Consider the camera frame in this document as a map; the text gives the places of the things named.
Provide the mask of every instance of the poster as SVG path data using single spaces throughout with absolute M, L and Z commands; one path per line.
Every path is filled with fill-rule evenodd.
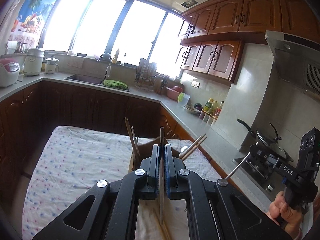
M 25 0 L 14 21 L 9 41 L 26 43 L 26 49 L 35 48 L 55 2 L 56 0 Z

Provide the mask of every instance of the green plastic basket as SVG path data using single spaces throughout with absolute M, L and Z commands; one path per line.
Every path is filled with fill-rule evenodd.
M 111 80 L 111 79 L 104 80 L 103 85 L 106 87 L 110 87 L 110 88 L 119 88 L 119 89 L 127 89 L 128 88 L 127 84 L 120 82 L 120 81 Z

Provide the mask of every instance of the white bowl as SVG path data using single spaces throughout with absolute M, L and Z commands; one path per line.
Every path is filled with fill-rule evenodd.
M 192 106 L 187 106 L 187 105 L 184 106 L 184 110 L 186 110 L 190 114 L 200 114 L 201 113 L 201 111 L 199 111 L 198 109 L 195 109 Z

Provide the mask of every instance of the frying pan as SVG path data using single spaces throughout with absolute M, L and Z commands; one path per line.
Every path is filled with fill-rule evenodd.
M 272 154 L 274 156 L 279 157 L 285 161 L 294 162 L 294 160 L 291 158 L 291 156 L 284 149 L 282 149 L 279 146 L 278 140 L 282 140 L 282 138 L 280 136 L 278 136 L 278 132 L 277 132 L 276 128 L 272 125 L 272 123 L 269 123 L 269 124 L 275 130 L 276 136 L 274 138 L 270 139 L 270 138 L 264 136 L 260 129 L 257 129 L 257 132 L 255 133 L 246 122 L 244 122 L 240 119 L 237 119 L 237 122 L 239 122 L 240 124 L 242 124 L 244 127 L 247 128 L 250 135 L 256 140 L 256 143 L 258 143 L 259 147 L 266 150 L 267 152 L 272 151 Z

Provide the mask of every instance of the power socket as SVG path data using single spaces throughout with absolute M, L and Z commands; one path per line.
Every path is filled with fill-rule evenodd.
M 197 81 L 193 81 L 191 84 L 191 86 L 195 88 L 199 88 L 199 85 L 200 85 L 200 82 L 197 82 Z

